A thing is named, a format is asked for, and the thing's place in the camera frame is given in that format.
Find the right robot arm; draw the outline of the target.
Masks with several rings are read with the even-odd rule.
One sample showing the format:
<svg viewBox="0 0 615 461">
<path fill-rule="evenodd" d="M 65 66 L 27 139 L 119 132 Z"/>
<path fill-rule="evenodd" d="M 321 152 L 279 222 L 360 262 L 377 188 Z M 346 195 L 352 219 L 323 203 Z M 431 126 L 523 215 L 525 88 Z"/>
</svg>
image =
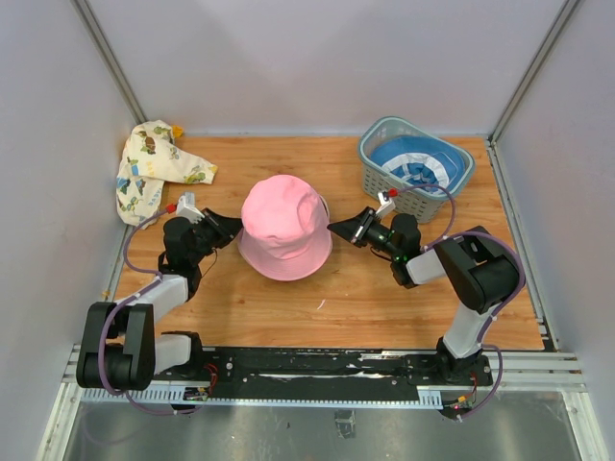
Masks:
<svg viewBox="0 0 615 461">
<path fill-rule="evenodd" d="M 470 375 L 483 351 L 493 318 L 525 286 L 519 256 L 483 227 L 475 227 L 423 246 L 414 216 L 401 213 L 387 227 L 377 212 L 365 208 L 328 230 L 362 248 L 383 253 L 396 282 L 406 289 L 446 278 L 458 298 L 453 323 L 438 340 L 437 376 L 448 384 Z"/>
</svg>

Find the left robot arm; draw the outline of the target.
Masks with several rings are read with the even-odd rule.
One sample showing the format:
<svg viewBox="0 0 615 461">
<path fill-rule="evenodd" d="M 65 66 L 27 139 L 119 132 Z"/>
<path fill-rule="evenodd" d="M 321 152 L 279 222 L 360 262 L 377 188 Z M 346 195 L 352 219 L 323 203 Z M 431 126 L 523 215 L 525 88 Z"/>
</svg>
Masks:
<svg viewBox="0 0 615 461">
<path fill-rule="evenodd" d="M 242 230 L 239 218 L 208 208 L 179 211 L 163 225 L 164 251 L 153 279 L 134 294 L 90 306 L 76 380 L 83 388 L 105 389 L 117 395 L 146 389 L 153 377 L 173 369 L 192 380 L 206 368 L 199 334 L 189 331 L 155 334 L 155 323 L 196 294 L 201 261 L 216 255 Z"/>
</svg>

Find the black pink-lined hat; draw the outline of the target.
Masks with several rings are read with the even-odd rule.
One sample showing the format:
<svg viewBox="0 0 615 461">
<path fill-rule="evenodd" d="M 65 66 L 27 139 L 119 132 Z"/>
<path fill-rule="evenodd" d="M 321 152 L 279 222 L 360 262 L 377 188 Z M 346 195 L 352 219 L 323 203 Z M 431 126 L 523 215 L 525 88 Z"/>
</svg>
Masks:
<svg viewBox="0 0 615 461">
<path fill-rule="evenodd" d="M 323 207 L 324 207 L 324 209 L 326 211 L 327 216 L 331 217 L 330 208 L 329 208 L 329 205 L 328 205 L 326 199 L 323 196 L 320 196 L 320 200 L 321 200 L 321 203 L 322 203 L 322 205 L 323 205 Z"/>
</svg>

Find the blue hat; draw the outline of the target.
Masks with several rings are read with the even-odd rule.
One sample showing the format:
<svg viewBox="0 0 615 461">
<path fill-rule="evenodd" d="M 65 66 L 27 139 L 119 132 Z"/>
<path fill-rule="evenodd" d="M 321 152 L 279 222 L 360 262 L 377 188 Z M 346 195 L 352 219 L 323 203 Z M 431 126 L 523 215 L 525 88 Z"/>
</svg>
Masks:
<svg viewBox="0 0 615 461">
<path fill-rule="evenodd" d="M 397 136 L 379 145 L 370 159 L 386 173 L 429 193 L 442 193 L 442 188 L 452 192 L 466 171 L 459 150 L 431 137 Z"/>
</svg>

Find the pink bucket hat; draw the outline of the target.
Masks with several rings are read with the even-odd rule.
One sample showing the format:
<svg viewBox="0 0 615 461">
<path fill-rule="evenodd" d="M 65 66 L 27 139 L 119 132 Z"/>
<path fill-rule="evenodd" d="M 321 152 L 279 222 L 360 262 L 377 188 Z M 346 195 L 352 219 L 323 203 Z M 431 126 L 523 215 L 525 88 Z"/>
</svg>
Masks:
<svg viewBox="0 0 615 461">
<path fill-rule="evenodd" d="M 241 209 L 240 254 L 257 272 L 278 281 L 304 279 L 332 252 L 330 217 L 307 182 L 275 175 L 257 182 Z"/>
</svg>

